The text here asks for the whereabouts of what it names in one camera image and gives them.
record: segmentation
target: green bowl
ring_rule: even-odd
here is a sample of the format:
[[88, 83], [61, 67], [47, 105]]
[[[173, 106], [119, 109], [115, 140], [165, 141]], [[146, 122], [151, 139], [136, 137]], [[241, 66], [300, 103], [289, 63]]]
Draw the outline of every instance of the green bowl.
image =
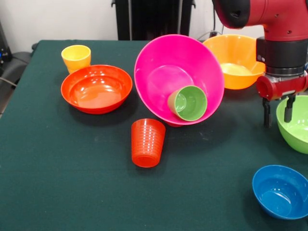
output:
[[299, 95], [293, 104], [292, 121], [285, 123], [287, 99], [276, 110], [278, 128], [284, 140], [296, 151], [308, 154], [308, 95]]

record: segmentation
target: plastic bowl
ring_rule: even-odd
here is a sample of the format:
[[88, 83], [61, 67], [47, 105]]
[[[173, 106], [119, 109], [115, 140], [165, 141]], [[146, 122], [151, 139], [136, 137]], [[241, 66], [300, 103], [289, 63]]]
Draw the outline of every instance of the plastic bowl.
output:
[[252, 181], [254, 194], [270, 216], [294, 220], [308, 215], [308, 180], [279, 165], [259, 169]]
[[124, 70], [109, 65], [92, 65], [67, 76], [61, 85], [61, 94], [82, 112], [105, 114], [124, 102], [132, 85], [131, 77]]
[[281, 101], [276, 110], [280, 133], [293, 149], [308, 154], [308, 95], [296, 96], [290, 123], [284, 121], [286, 104], [287, 99]]
[[[221, 67], [201, 42], [184, 35], [165, 35], [150, 41], [135, 64], [137, 92], [147, 108], [169, 125], [178, 127], [200, 123], [219, 107], [224, 93]], [[207, 97], [205, 114], [184, 121], [168, 107], [168, 97], [188, 85], [201, 88]]]
[[253, 85], [265, 72], [264, 63], [256, 61], [256, 39], [243, 35], [220, 35], [203, 44], [221, 64], [225, 88], [245, 89]]

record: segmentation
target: ribbed cup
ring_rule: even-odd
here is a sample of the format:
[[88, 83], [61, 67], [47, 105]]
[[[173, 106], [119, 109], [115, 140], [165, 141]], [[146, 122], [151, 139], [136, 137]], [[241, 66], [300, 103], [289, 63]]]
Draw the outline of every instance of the ribbed cup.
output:
[[140, 119], [131, 126], [131, 158], [140, 167], [158, 165], [166, 128], [155, 119]]

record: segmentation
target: green tablecloth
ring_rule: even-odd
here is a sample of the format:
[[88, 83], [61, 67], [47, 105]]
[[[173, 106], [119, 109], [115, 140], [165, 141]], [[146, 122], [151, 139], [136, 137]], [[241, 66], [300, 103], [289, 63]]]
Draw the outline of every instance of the green tablecloth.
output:
[[[106, 115], [69, 106], [60, 53], [82, 43], [92, 64], [133, 77], [140, 41], [42, 41], [0, 119], [0, 230], [3, 231], [306, 231], [308, 220], [270, 218], [251, 181], [264, 165], [308, 177], [308, 156], [293, 151], [276, 119], [265, 129], [255, 87], [225, 92], [207, 121], [167, 126], [161, 163], [130, 158], [130, 126], [153, 114], [135, 88]], [[272, 103], [273, 112], [277, 102]]]

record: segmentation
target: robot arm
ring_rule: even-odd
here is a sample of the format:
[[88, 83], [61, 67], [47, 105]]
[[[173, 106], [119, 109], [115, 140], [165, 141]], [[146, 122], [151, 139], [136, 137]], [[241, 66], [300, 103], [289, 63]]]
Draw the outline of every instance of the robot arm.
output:
[[270, 127], [271, 100], [289, 97], [284, 120], [292, 119], [295, 96], [308, 88], [305, 63], [308, 48], [308, 0], [212, 0], [219, 19], [228, 28], [263, 25], [256, 59], [266, 65], [257, 80], [263, 98], [264, 126]]

